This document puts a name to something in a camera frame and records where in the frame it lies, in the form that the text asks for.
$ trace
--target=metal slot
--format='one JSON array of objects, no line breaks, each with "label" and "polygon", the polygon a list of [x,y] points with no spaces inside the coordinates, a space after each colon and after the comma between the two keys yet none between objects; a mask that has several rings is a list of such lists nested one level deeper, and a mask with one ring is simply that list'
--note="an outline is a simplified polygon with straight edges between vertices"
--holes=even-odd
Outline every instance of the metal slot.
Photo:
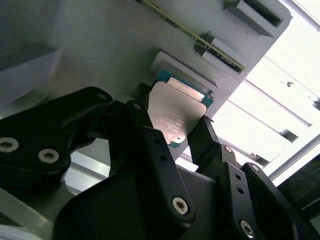
[{"label": "metal slot", "polygon": [[277,38],[281,34],[280,26],[285,19],[285,10],[279,2],[232,0],[226,3],[225,9],[230,10],[260,35]]},{"label": "metal slot", "polygon": [[270,9],[257,0],[243,0],[251,8],[253,8],[258,14],[260,14],[265,20],[271,23],[273,26],[278,26],[281,19],[275,15]]}]

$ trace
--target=metal rod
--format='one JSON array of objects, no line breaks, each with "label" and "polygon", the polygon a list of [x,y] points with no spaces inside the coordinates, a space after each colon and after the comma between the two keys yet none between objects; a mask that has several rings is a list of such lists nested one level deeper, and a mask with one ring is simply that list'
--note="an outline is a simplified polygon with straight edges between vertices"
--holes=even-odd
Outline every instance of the metal rod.
[{"label": "metal rod", "polygon": [[250,81],[248,81],[247,79],[243,80],[244,83],[248,84],[250,87],[252,87],[253,89],[255,89],[257,92],[259,92],[260,94],[262,94],[263,96],[267,97],[269,100],[271,100],[273,103],[275,103],[277,106],[281,107],[283,110],[285,110],[287,113],[289,113],[292,117],[294,117],[295,119],[297,119],[299,122],[301,122],[302,124],[304,124],[307,127],[311,127],[311,123],[302,119],[301,117],[299,117],[298,115],[296,115],[294,112],[292,112],[291,110],[289,110],[288,108],[286,108],[285,106],[283,106],[280,102],[278,102],[277,100],[275,100],[274,98],[272,98],[271,96],[269,96],[267,93],[265,93],[263,90],[261,90],[260,88],[258,88],[256,85],[254,85],[253,83],[251,83]]}]

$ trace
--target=metal surface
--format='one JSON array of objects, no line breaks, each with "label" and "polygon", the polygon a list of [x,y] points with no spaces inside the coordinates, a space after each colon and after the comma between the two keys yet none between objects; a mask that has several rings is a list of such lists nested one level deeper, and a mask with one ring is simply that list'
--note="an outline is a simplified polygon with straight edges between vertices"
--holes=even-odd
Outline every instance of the metal surface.
[{"label": "metal surface", "polygon": [[249,223],[247,223],[246,221],[242,220],[240,222],[240,227],[242,232],[249,238],[249,239],[254,239],[255,238],[255,232],[252,229],[252,227],[250,226]]},{"label": "metal surface", "polygon": [[228,153],[232,153],[232,149],[228,146],[224,146],[224,149],[228,152]]},{"label": "metal surface", "polygon": [[260,170],[259,170],[259,168],[256,166],[256,165],[251,165],[252,166],[252,168],[256,171],[256,172],[259,172]]},{"label": "metal surface", "polygon": [[168,144],[182,143],[206,110],[202,103],[164,82],[157,82],[150,93],[150,119]]},{"label": "metal surface", "polygon": [[12,137],[0,137],[0,152],[11,153],[19,148],[19,142]]},{"label": "metal surface", "polygon": [[194,100],[197,100],[199,103],[204,99],[205,95],[202,93],[194,90],[193,88],[183,84],[182,82],[178,81],[177,79],[174,79],[173,77],[170,77],[167,84],[174,87],[175,89],[179,90],[180,92],[188,95],[189,97],[193,98]]},{"label": "metal surface", "polygon": [[172,204],[175,210],[178,211],[178,213],[185,215],[188,212],[188,204],[181,197],[174,197],[172,200]]},{"label": "metal surface", "polygon": [[102,93],[98,93],[97,96],[103,100],[106,100],[107,99],[107,96],[102,94]]},{"label": "metal surface", "polygon": [[142,109],[139,104],[134,104],[134,106],[135,106],[135,108],[137,108],[137,109]]},{"label": "metal surface", "polygon": [[53,223],[24,202],[0,188],[0,212],[43,240],[50,240]]},{"label": "metal surface", "polygon": [[38,153],[38,158],[46,164],[53,164],[59,160],[59,153],[51,148],[46,148]]},{"label": "metal surface", "polygon": [[172,17],[168,16],[161,8],[159,8],[157,5],[155,5],[151,1],[137,0],[137,2],[140,2],[142,5],[146,6],[148,9],[150,9],[156,15],[163,18],[171,26],[180,30],[184,34],[186,34],[188,37],[193,39],[198,45],[200,45],[202,48],[206,49],[206,51],[210,52],[212,55],[214,55],[216,58],[218,58],[220,61],[222,61],[224,64],[226,64],[228,67],[232,68],[233,70],[235,70],[238,73],[245,70],[245,67],[243,65],[241,65],[239,62],[232,59],[232,57],[228,56],[225,52],[221,51],[219,48],[212,46],[206,40],[204,40],[199,35],[195,34],[191,30],[189,30],[187,27],[185,27],[184,25],[182,25],[181,23],[179,23],[178,21],[176,21]]}]

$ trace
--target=bolt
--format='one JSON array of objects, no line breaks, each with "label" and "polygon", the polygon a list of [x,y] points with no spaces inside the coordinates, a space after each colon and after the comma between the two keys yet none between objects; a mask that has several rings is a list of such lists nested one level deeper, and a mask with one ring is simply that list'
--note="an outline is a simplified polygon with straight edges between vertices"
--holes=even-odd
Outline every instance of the bolt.
[{"label": "bolt", "polygon": [[173,207],[181,215],[185,215],[188,212],[188,204],[181,197],[176,196],[172,200]]},{"label": "bolt", "polygon": [[104,95],[104,94],[102,94],[102,93],[98,93],[98,97],[101,98],[101,99],[103,99],[103,100],[106,100],[106,99],[107,99],[106,95]]},{"label": "bolt", "polygon": [[12,137],[0,137],[0,152],[11,153],[19,148],[19,142]]},{"label": "bolt", "polygon": [[255,232],[252,229],[252,227],[250,226],[249,223],[247,223],[246,221],[242,220],[240,222],[240,227],[242,232],[250,239],[253,239],[255,237]]},{"label": "bolt", "polygon": [[228,146],[224,146],[224,149],[228,152],[228,153],[232,153],[232,149]]},{"label": "bolt", "polygon": [[38,153],[41,162],[53,164],[59,159],[59,153],[51,148],[43,149]]},{"label": "bolt", "polygon": [[260,170],[259,170],[259,168],[256,166],[256,165],[251,165],[252,166],[252,168],[256,171],[256,172],[259,172]]},{"label": "bolt", "polygon": [[135,103],[134,106],[135,106],[137,109],[142,109],[139,104],[136,104],[136,103]]}]

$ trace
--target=gray panel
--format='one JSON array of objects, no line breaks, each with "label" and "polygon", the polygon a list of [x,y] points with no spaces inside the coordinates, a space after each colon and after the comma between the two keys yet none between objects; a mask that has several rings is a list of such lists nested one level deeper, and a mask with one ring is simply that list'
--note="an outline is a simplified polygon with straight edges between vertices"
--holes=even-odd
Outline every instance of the gray panel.
[{"label": "gray panel", "polygon": [[0,107],[48,82],[58,64],[59,53],[39,46],[0,57]]}]

